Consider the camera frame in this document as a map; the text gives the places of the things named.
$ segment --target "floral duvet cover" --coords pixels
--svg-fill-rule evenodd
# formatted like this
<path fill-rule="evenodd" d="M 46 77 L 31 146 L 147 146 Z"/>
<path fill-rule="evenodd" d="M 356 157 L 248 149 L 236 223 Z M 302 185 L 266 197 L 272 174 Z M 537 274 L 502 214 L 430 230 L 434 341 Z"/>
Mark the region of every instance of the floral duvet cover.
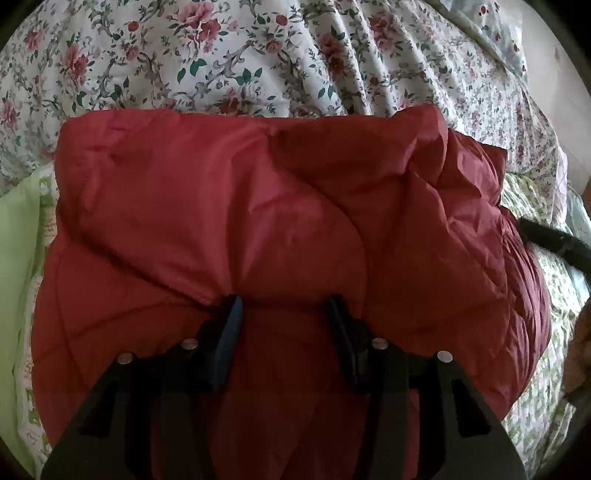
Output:
<path fill-rule="evenodd" d="M 420 0 L 46 0 L 0 53 L 0 98 L 0 193 L 90 110 L 388 116 L 430 102 L 506 148 L 508 170 L 564 216 L 548 120 L 521 80 Z"/>

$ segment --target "metal rivet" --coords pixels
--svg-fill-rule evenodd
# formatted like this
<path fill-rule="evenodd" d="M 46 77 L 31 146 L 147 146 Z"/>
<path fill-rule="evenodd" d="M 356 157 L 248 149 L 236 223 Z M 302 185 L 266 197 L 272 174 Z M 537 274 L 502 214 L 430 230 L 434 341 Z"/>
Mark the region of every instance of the metal rivet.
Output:
<path fill-rule="evenodd" d="M 374 338 L 371 341 L 371 346 L 376 350 L 386 350 L 388 348 L 388 341 L 383 338 Z"/>
<path fill-rule="evenodd" d="M 134 354 L 129 353 L 129 352 L 120 353 L 119 356 L 117 357 L 117 361 L 121 365 L 127 365 L 127 364 L 131 363 L 133 360 L 134 360 Z"/>
<path fill-rule="evenodd" d="M 185 350 L 195 350 L 199 346 L 199 342 L 195 338 L 185 338 L 181 342 L 181 347 Z"/>
<path fill-rule="evenodd" d="M 439 359 L 440 362 L 443 362 L 444 364 L 448 364 L 449 362 L 451 362 L 453 360 L 453 355 L 446 350 L 441 350 L 440 352 L 437 352 L 437 358 Z"/>

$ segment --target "red puffer jacket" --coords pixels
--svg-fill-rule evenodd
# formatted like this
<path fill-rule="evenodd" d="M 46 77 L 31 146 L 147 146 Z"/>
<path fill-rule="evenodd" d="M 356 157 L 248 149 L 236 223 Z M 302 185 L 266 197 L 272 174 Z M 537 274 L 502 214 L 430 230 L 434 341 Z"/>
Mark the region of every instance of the red puffer jacket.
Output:
<path fill-rule="evenodd" d="M 204 407 L 220 480 L 351 478 L 365 399 L 329 338 L 333 293 L 406 351 L 450 351 L 503 417 L 550 334 L 540 268 L 499 206 L 505 161 L 434 106 L 69 120 L 33 328 L 50 442 L 118 353 L 164 352 L 230 293 L 245 302 L 242 336 Z"/>

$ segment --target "black clamp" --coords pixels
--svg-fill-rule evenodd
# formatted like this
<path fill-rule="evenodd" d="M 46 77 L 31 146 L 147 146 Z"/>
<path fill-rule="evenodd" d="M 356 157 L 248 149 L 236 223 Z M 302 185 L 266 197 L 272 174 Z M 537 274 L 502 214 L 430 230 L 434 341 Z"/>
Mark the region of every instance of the black clamp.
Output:
<path fill-rule="evenodd" d="M 41 472 L 41 480 L 151 479 L 150 417 L 156 409 L 166 480 L 213 480 L 196 402 L 228 379 L 242 326 L 242 300 L 226 298 L 217 318 L 164 355 L 120 354 L 95 384 Z"/>
<path fill-rule="evenodd" d="M 353 318 L 340 296 L 327 316 L 345 378 L 371 395 L 354 480 L 403 478 L 409 389 L 419 396 L 417 479 L 526 479 L 507 433 L 449 352 L 405 353 Z"/>
<path fill-rule="evenodd" d="M 354 480 L 403 478 L 412 389 L 420 407 L 417 479 L 525 480 L 500 422 L 449 352 L 432 358 L 403 352 L 353 318 L 340 296 L 331 297 L 327 319 L 345 378 L 356 392 L 370 394 Z M 157 396 L 164 479 L 215 479 L 191 397 L 221 390 L 241 324 L 242 301 L 230 296 L 217 319 L 164 355 L 119 355 L 68 425 L 41 480 L 151 479 L 150 414 Z"/>

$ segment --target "white wall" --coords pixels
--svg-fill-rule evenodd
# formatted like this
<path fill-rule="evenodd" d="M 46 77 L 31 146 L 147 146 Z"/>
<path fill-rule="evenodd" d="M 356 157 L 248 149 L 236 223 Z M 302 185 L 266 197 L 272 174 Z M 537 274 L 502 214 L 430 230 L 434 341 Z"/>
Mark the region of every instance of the white wall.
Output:
<path fill-rule="evenodd" d="M 497 0 L 522 20 L 530 93 L 550 119 L 569 158 L 569 180 L 582 193 L 591 177 L 591 97 L 568 55 L 522 0 Z"/>

